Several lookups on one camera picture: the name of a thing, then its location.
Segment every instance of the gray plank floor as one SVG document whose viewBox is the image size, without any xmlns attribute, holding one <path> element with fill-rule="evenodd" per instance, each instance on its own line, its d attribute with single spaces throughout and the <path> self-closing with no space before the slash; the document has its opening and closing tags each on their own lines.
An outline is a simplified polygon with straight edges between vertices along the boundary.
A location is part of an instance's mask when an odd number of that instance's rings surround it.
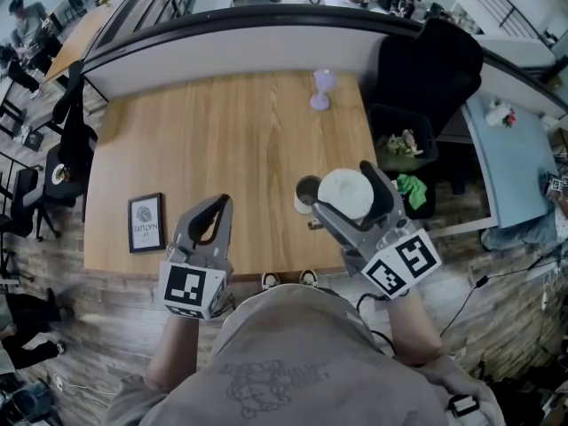
<svg viewBox="0 0 568 426">
<path fill-rule="evenodd" d="M 28 109 L 28 122 L 38 124 L 50 113 L 59 95 L 60 91 L 48 84 L 38 98 L 29 101 L 29 94 L 14 85 L 10 98 Z M 85 98 L 90 107 L 101 104 L 88 87 Z M 97 130 L 103 115 L 104 110 L 86 117 L 86 122 Z M 11 125 L 5 117 L 0 122 Z M 55 134 L 47 130 L 44 133 L 45 141 L 39 153 L 17 145 L 4 134 L 0 134 L 0 150 L 26 164 L 44 164 L 49 148 L 59 142 Z M 0 159 L 0 170 L 6 173 L 8 167 L 6 160 Z M 468 187 L 468 193 L 457 200 L 448 185 L 438 185 L 439 213 L 434 225 L 456 224 L 468 218 L 472 210 L 484 213 L 482 184 L 475 180 Z M 58 240 L 46 226 L 43 229 L 45 241 L 41 243 L 33 235 L 26 239 L 6 236 L 6 246 L 17 253 L 15 268 L 35 278 L 34 282 L 23 280 L 18 290 L 43 296 L 45 289 L 52 287 L 62 302 L 75 308 L 76 314 L 72 321 L 54 326 L 51 333 L 54 339 L 68 344 L 68 353 L 19 374 L 28 380 L 41 377 L 51 386 L 54 374 L 59 374 L 69 383 L 112 393 L 125 375 L 144 373 L 167 316 L 157 303 L 157 276 L 125 276 L 83 269 L 81 207 L 82 202 L 78 201 L 73 209 L 51 211 L 55 225 L 62 231 Z M 485 253 L 476 233 L 440 239 L 436 246 L 444 266 L 423 281 L 420 290 L 440 330 L 458 311 L 480 277 L 522 269 L 538 258 L 528 248 Z M 454 353 L 466 369 L 474 370 L 483 359 L 487 373 L 500 378 L 518 375 L 531 364 L 547 361 L 547 354 L 535 345 L 541 323 L 544 324 L 542 343 L 551 351 L 556 350 L 562 336 L 558 310 L 567 283 L 560 278 L 556 289 L 549 292 L 550 304 L 543 316 L 540 311 L 542 279 L 527 283 L 524 277 L 519 273 L 492 280 L 476 291 L 444 336 L 447 351 Z M 336 290 L 352 303 L 356 303 L 361 294 L 373 291 L 365 279 L 351 279 L 342 269 L 331 271 L 320 277 L 320 281 L 322 287 Z M 238 301 L 258 290 L 258 282 L 233 284 Z M 390 334 L 383 304 L 367 301 L 362 314 L 372 328 Z M 200 367 L 207 363 L 221 325 L 221 319 L 201 325 Z M 38 336 L 36 341 L 46 337 L 50 336 Z M 54 389 L 54 393 L 66 425 L 99 424 L 112 399 L 109 394 L 71 387 L 66 387 L 63 393 Z"/>
</svg>

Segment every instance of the wooden desk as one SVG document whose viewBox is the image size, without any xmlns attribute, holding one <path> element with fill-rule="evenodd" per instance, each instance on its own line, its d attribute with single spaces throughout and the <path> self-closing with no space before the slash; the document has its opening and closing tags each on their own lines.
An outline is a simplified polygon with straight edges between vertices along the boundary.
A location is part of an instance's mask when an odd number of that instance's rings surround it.
<svg viewBox="0 0 568 426">
<path fill-rule="evenodd" d="M 57 57 L 51 63 L 50 70 L 45 75 L 43 83 L 59 77 L 72 63 L 84 59 L 92 40 L 105 26 L 121 3 L 122 0 L 111 0 L 110 8 L 101 5 L 93 10 L 89 10 L 81 18 L 71 35 L 69 35 L 69 38 L 63 43 L 63 47 Z"/>
<path fill-rule="evenodd" d="M 233 197 L 235 274 L 342 266 L 339 245 L 294 209 L 305 175 L 359 169 L 375 150 L 359 86 L 340 75 L 331 107 L 310 108 L 312 73 L 233 75 L 110 103 L 92 164 L 85 268 L 157 273 L 165 252 L 132 255 L 128 199 L 161 192 L 166 239 L 179 216 L 214 194 Z"/>
</svg>

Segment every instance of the forearm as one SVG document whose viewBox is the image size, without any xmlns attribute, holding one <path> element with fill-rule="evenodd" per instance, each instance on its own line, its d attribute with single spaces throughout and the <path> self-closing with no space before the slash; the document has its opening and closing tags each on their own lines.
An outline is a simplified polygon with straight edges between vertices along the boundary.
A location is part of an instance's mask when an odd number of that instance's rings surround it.
<svg viewBox="0 0 568 426">
<path fill-rule="evenodd" d="M 197 369 L 199 321 L 170 315 L 146 370 L 146 384 L 172 391 Z"/>
<path fill-rule="evenodd" d="M 408 365 L 421 365 L 440 355 L 442 339 L 415 288 L 407 296 L 388 302 L 387 309 L 398 359 Z"/>
</svg>

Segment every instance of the white cable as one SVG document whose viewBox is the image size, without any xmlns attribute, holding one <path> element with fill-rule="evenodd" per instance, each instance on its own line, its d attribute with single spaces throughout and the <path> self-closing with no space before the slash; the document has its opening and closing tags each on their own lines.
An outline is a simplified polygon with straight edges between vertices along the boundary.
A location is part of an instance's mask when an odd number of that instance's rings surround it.
<svg viewBox="0 0 568 426">
<path fill-rule="evenodd" d="M 91 390 L 91 391 L 96 391 L 97 393 L 101 393 L 101 394 L 111 394 L 111 395 L 116 395 L 118 393 L 109 393 L 108 391 L 101 391 L 101 390 L 95 390 L 94 388 L 91 387 L 82 387 L 81 385 L 73 385 L 72 383 L 69 383 L 67 380 L 65 380 L 63 377 L 61 377 L 59 374 L 55 373 L 53 374 L 53 379 L 55 380 L 55 383 L 57 383 L 57 377 L 67 386 L 70 387 L 75 387 L 75 388 L 80 388 L 82 390 Z"/>
</svg>

